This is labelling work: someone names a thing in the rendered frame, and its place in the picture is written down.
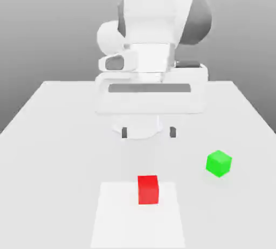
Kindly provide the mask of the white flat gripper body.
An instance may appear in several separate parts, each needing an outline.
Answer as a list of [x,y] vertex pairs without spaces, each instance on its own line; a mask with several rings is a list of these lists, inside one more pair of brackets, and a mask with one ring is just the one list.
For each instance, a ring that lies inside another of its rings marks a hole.
[[[198,114],[206,106],[205,88],[208,69],[199,67],[172,68],[164,74],[162,82],[141,81],[136,72],[104,72],[95,79],[95,110],[99,114]],[[140,84],[138,92],[110,93],[112,84]],[[190,85],[190,92],[150,92],[149,86]]]

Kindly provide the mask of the small green cube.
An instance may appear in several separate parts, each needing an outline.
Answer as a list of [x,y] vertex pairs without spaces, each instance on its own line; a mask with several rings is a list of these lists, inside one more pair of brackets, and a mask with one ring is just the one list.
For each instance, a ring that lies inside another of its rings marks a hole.
[[217,177],[222,177],[230,171],[232,157],[221,150],[207,156],[206,170]]

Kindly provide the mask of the small red cube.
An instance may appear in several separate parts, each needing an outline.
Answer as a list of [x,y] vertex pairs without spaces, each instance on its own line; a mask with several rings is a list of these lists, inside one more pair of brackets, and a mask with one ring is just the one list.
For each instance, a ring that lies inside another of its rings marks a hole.
[[156,175],[138,176],[138,201],[140,205],[158,204],[159,185]]

